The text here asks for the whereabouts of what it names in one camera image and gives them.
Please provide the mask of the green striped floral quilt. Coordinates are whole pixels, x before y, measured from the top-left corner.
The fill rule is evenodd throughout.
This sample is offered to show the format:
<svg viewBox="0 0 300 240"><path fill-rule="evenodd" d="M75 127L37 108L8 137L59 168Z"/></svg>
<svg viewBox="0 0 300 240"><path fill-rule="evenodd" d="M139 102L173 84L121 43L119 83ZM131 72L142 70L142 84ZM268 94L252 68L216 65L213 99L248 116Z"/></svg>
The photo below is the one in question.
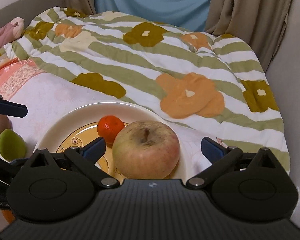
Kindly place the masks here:
<svg viewBox="0 0 300 240"><path fill-rule="evenodd" d="M0 46L0 93L7 64L32 63L16 83L48 72L153 111L165 120L209 133L220 143L254 152L270 148L285 168L284 125L266 75L248 44L122 12L86 15L54 7L20 37Z"/></svg>

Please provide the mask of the green apple front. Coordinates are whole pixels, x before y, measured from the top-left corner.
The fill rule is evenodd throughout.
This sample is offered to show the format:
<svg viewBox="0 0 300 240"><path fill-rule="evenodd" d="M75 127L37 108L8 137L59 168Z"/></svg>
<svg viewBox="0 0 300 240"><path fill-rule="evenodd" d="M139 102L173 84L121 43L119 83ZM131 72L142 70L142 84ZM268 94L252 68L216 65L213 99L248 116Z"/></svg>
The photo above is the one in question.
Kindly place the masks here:
<svg viewBox="0 0 300 240"><path fill-rule="evenodd" d="M5 129L0 134L0 154L6 161L24 158L27 146L21 136L12 129Z"/></svg>

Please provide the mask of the cream duck-print oval plate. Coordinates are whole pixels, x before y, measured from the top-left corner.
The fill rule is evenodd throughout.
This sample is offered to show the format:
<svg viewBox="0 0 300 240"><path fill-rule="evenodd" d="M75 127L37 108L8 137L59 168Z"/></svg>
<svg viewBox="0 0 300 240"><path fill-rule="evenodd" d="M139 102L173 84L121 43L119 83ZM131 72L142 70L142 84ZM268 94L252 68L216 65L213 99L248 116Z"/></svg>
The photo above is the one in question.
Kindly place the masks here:
<svg viewBox="0 0 300 240"><path fill-rule="evenodd" d="M97 102L79 107L56 121L37 142L37 148L47 148L51 153L63 152L71 146L83 147L98 137L97 124L106 115L114 115L125 125L138 120L159 121L168 123L157 114L141 106L126 102ZM181 179L184 183L194 176L191 158L185 146L180 142L180 159L175 169L165 179ZM126 178L113 163L111 146L95 164L102 171L116 178L120 183Z"/></svg>

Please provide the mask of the pink floral bed sheet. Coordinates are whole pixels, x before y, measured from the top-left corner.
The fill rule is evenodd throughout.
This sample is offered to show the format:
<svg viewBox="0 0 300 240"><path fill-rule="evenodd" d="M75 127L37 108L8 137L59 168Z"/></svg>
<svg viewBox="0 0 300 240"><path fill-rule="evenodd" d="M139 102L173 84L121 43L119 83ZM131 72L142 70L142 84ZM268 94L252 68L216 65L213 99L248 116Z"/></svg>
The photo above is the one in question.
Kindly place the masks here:
<svg viewBox="0 0 300 240"><path fill-rule="evenodd" d="M65 139L79 126L97 122L105 115L115 115L127 122L154 116L149 110L130 107L113 96L43 72L27 60L0 70L0 94L29 110L24 118L10 118L13 130L26 142L27 157L45 133L73 110L77 112L68 119L67 128L57 133L59 139Z"/></svg>

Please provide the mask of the grey bed headboard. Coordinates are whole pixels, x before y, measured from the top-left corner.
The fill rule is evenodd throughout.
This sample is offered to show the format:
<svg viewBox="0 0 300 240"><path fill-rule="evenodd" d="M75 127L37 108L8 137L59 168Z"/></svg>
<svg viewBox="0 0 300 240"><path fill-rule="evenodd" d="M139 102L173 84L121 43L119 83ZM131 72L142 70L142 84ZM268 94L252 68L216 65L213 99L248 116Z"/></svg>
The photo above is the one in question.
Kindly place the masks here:
<svg viewBox="0 0 300 240"><path fill-rule="evenodd" d="M63 7L62 0L18 0L0 9L0 28L16 17L24 19L27 27L31 21L47 9Z"/></svg>

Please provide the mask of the large red-yellow apple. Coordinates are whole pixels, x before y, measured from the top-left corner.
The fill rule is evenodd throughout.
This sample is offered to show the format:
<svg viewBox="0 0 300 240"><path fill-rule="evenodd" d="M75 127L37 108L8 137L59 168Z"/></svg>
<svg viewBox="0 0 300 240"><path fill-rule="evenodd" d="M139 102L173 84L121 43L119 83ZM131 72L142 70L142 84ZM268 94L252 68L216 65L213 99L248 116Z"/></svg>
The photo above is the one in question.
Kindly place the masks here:
<svg viewBox="0 0 300 240"><path fill-rule="evenodd" d="M178 164L180 144L166 124L135 121L118 133L112 155L114 165L127 178L164 179Z"/></svg>

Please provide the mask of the large orange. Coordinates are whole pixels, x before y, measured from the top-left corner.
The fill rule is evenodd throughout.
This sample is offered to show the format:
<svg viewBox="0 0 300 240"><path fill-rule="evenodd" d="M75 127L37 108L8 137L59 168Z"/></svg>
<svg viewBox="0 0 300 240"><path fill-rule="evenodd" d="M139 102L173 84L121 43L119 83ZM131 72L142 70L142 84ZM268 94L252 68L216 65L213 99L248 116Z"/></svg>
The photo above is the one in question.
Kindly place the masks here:
<svg viewBox="0 0 300 240"><path fill-rule="evenodd" d="M1 212L8 224L12 224L15 221L15 216L11 210L2 210Z"/></svg>

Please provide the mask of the small mandarin front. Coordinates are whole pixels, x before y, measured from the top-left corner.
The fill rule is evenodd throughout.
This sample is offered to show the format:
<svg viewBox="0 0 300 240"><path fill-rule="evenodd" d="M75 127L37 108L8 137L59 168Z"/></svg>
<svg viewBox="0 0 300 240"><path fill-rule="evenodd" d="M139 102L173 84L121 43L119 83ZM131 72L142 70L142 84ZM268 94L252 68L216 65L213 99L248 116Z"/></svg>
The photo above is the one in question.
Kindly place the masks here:
<svg viewBox="0 0 300 240"><path fill-rule="evenodd" d="M125 124L114 115L102 117L97 125L97 132L103 137L106 143L113 144L118 133L125 128Z"/></svg>

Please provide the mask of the pink plush toy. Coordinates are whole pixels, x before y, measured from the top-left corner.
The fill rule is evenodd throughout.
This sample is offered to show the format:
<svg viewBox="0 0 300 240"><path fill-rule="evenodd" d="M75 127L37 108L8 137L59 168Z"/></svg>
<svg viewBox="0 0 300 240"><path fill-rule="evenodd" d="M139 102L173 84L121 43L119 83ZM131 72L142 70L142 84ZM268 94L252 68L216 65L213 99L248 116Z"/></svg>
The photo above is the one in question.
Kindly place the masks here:
<svg viewBox="0 0 300 240"><path fill-rule="evenodd" d="M21 37L24 31L24 19L16 17L0 28L0 48Z"/></svg>

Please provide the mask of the beige curtain right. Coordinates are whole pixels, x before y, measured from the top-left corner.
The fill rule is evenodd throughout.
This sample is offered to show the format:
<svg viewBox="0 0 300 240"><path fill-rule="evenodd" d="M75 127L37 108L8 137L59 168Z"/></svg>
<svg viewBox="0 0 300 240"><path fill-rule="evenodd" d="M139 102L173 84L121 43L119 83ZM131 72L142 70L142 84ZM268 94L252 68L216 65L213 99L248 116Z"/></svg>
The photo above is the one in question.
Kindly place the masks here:
<svg viewBox="0 0 300 240"><path fill-rule="evenodd" d="M283 39L292 0L211 0L205 31L231 34L253 49L264 70Z"/></svg>

